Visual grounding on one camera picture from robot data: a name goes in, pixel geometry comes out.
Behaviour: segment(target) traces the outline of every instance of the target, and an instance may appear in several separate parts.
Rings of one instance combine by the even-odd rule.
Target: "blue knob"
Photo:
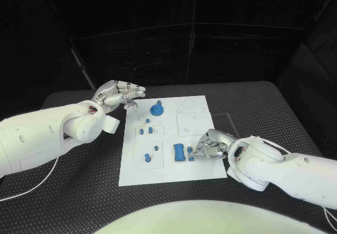
[[[164,108],[162,106],[162,101],[157,101],[157,105],[154,105],[150,109],[150,112],[154,116],[160,116],[164,113]]]
[[[151,161],[150,154],[146,154],[146,162],[150,162],[150,161]]]

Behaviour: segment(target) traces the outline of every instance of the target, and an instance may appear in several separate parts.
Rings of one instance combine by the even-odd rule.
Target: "cable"
[[[258,137],[251,136],[249,138],[255,138],[255,139],[259,139],[259,140],[265,141],[268,144],[271,144],[272,146],[278,147],[278,148],[282,149],[288,154],[291,154],[291,152],[290,152],[285,148],[282,148],[277,143],[274,143],[272,141],[270,141],[270,140],[261,138],[259,136],[258,136]]]
[[[324,215],[326,215],[326,218],[327,218],[327,221],[329,221],[329,224],[331,226],[331,228],[337,231],[336,227],[333,226],[331,222],[330,222],[330,219],[329,219],[329,215],[327,215],[327,208],[323,207],[323,210],[324,210]]]
[[[26,191],[25,193],[22,193],[22,194],[18,194],[18,195],[15,195],[15,196],[10,196],[10,197],[2,199],[0,201],[6,201],[6,200],[9,200],[9,199],[13,199],[13,198],[16,198],[16,197],[19,197],[19,196],[22,196],[22,195],[30,193],[30,192],[42,185],[42,183],[43,183],[45,180],[48,179],[49,175],[52,174],[52,172],[54,172],[54,170],[55,170],[56,163],[58,163],[58,158],[56,158],[56,161],[55,161],[55,165],[54,165],[54,167],[52,167],[52,169],[51,169],[51,171],[49,171],[49,173],[48,173],[48,176],[45,177],[45,179],[41,181],[41,183],[39,183],[30,190],[28,190],[28,191]]]

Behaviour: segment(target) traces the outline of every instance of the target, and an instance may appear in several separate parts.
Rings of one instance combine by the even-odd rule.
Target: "white panel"
[[[153,116],[150,108],[159,100],[164,113]],[[140,99],[137,103],[138,110],[127,110],[120,186],[226,178],[222,160],[196,158],[190,162],[187,156],[187,147],[195,148],[202,135],[215,128],[205,96]],[[149,134],[149,127],[153,127],[153,134]],[[154,150],[156,141],[163,144],[163,163],[154,159],[160,158],[156,152],[147,163],[144,154]],[[185,162],[174,162],[173,145],[177,143],[185,144]]]

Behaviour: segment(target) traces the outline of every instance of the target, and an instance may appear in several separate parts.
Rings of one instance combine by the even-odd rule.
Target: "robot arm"
[[[228,174],[249,188],[264,191],[272,182],[294,198],[337,209],[337,161],[287,154],[258,137],[236,139],[210,129],[189,157],[226,158]]]
[[[75,146],[91,143],[102,130],[115,133],[120,121],[107,115],[121,103],[137,110],[146,88],[108,81],[92,100],[22,114],[0,122],[0,177],[35,168]]]

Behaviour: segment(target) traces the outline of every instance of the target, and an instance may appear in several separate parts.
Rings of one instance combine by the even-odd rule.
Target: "black rubber mat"
[[[241,137],[261,136],[291,152],[320,156],[320,151],[272,83],[242,82],[147,88],[147,98],[206,95],[215,127]],[[91,99],[94,91],[52,94],[43,108]],[[91,144],[59,158],[55,171],[29,194],[0,203],[0,233],[94,233],[131,212],[173,201],[209,199],[271,210],[331,232],[323,208],[294,199],[275,186],[254,191],[231,177],[118,187],[126,111],[114,135],[102,132]],[[0,197],[29,190],[45,178],[55,161],[6,176]]]

